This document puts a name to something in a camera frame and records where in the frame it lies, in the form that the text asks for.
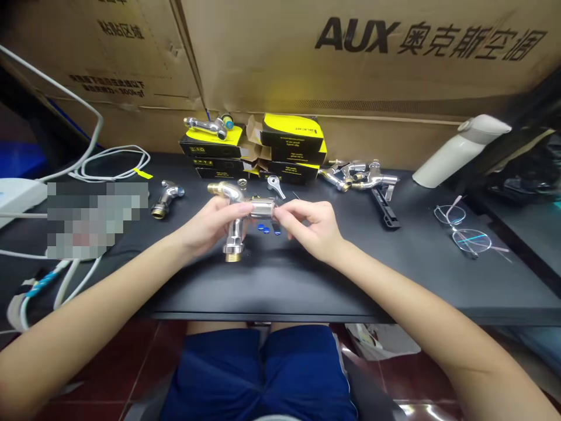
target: lap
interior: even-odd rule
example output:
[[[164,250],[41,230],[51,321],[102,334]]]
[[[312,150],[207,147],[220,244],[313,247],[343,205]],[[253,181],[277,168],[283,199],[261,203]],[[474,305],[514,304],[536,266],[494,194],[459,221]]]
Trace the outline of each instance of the lap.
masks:
[[[162,420],[356,419],[336,342],[327,326],[272,332],[233,329],[188,336]]]

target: blue wire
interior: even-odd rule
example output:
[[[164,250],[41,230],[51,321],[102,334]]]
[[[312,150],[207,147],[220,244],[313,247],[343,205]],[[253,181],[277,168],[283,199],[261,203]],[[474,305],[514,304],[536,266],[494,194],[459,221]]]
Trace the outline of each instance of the blue wire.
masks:
[[[26,297],[36,296],[39,293],[39,291],[41,291],[44,287],[46,287],[48,284],[50,284],[51,281],[53,279],[55,279],[57,276],[58,276],[58,273],[56,273],[54,271],[50,271],[48,274],[46,274],[43,277],[43,279],[41,279],[38,283],[33,285],[33,287],[27,292],[27,294],[25,296]]]

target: white device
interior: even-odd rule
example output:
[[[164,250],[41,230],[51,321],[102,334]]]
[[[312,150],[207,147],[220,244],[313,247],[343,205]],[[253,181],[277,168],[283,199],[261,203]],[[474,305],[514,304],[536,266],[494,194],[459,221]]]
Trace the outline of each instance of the white device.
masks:
[[[47,185],[25,178],[0,178],[0,214],[23,213],[47,200]],[[0,228],[14,218],[0,218]]]
[[[479,155],[489,143],[511,130],[508,124],[486,114],[470,118],[458,127],[456,136],[413,174],[413,180],[423,187],[435,188]]]

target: black desk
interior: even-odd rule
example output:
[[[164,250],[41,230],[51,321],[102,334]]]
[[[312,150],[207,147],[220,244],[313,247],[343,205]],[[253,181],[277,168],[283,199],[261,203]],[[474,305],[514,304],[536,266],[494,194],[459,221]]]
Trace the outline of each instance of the black desk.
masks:
[[[561,208],[554,203],[509,206],[486,192],[474,195],[473,199],[561,277]]]
[[[99,173],[116,174],[136,163],[136,157],[108,157]],[[103,257],[92,277],[96,282],[129,261],[158,239],[191,218],[210,199],[206,185],[181,155],[153,154],[144,169],[149,180],[151,206],[161,192],[162,179],[181,184],[185,197],[175,200],[165,220],[155,220],[150,210],[141,212],[131,231]],[[96,174],[92,165],[91,173]],[[406,171],[388,171],[402,178],[392,207],[402,228],[384,231],[367,192],[337,192],[324,180],[308,187],[284,185],[309,201],[330,201],[343,236],[367,253],[435,292],[480,324],[561,326],[559,300],[516,256],[509,263],[495,251],[476,261],[466,258],[432,213],[434,206],[452,203],[454,195],[444,189],[416,185]],[[129,181],[142,181],[140,177]],[[263,181],[250,181],[249,194],[271,196]],[[43,254],[45,221],[18,220],[0,231],[0,248]],[[467,210],[466,227],[489,231]],[[489,232],[494,243],[503,245]],[[390,322],[388,315],[349,280],[309,256],[286,235],[263,234],[250,229],[241,262],[225,263],[218,244],[208,256],[174,276],[143,311],[157,318],[200,320],[278,320],[330,322]],[[34,274],[40,263],[0,256],[4,280],[0,299],[4,308],[12,292]],[[83,264],[74,277],[71,291],[88,269]],[[31,319],[52,308],[58,284],[30,301]]]

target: white water bottle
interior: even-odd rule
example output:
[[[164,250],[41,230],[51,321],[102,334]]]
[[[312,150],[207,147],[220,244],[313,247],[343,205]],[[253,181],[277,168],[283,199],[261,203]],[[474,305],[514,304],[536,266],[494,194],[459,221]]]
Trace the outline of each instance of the white water bottle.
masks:
[[[423,187],[435,188],[469,161],[493,140],[512,128],[495,117],[481,114],[458,127],[458,134],[448,140],[413,174]]]

